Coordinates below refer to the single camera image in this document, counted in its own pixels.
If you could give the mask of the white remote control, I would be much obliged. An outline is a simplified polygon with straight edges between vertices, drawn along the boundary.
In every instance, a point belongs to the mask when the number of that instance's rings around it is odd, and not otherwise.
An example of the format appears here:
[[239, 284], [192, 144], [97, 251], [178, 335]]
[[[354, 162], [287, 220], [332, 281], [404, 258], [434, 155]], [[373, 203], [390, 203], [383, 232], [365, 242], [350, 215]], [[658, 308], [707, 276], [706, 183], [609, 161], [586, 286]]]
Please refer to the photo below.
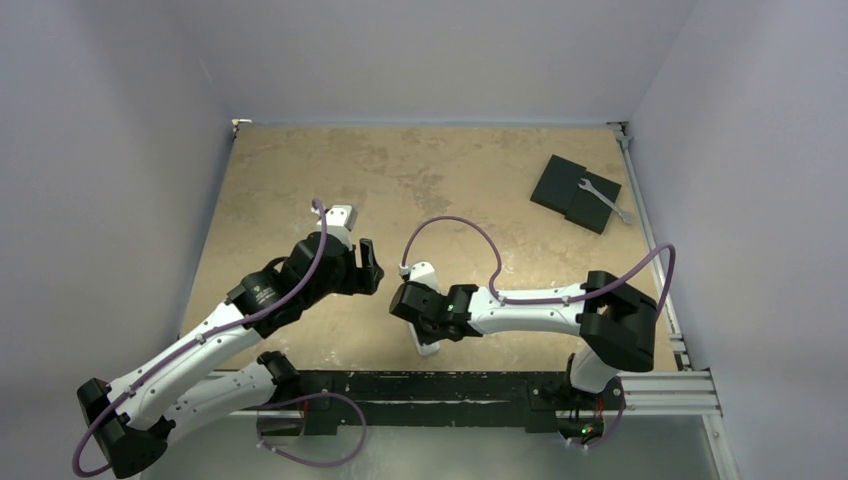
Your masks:
[[434, 355], [440, 351], [440, 343], [420, 327], [411, 325], [410, 331], [418, 354], [422, 357]]

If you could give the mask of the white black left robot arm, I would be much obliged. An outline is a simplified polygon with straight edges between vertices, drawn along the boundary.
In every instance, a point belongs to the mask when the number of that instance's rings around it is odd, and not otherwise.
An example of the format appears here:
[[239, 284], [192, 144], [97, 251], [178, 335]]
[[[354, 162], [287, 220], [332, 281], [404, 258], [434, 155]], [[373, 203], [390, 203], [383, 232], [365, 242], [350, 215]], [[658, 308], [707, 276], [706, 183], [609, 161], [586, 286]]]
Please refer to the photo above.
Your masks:
[[372, 295], [383, 277], [372, 240], [353, 245], [342, 227], [317, 230], [290, 254], [247, 274], [205, 320], [155, 358], [114, 380], [92, 378], [78, 388], [87, 429], [73, 454], [75, 475], [131, 478], [178, 439], [238, 410], [344, 401], [343, 395], [308, 390], [276, 351], [216, 381], [205, 378], [325, 297]]

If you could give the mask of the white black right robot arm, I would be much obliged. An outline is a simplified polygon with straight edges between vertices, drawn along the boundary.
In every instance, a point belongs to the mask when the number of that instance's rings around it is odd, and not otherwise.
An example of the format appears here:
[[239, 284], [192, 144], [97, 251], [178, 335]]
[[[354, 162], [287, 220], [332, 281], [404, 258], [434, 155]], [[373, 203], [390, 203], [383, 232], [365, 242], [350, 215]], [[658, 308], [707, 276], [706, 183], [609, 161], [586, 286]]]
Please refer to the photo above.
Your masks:
[[585, 346], [561, 381], [564, 399], [584, 407], [621, 372], [653, 370], [657, 302], [606, 271], [591, 271], [582, 283], [535, 290], [495, 292], [457, 284], [441, 292], [430, 264], [413, 268], [396, 290], [391, 315], [409, 323], [420, 354], [440, 341], [458, 342], [503, 332], [557, 333]]

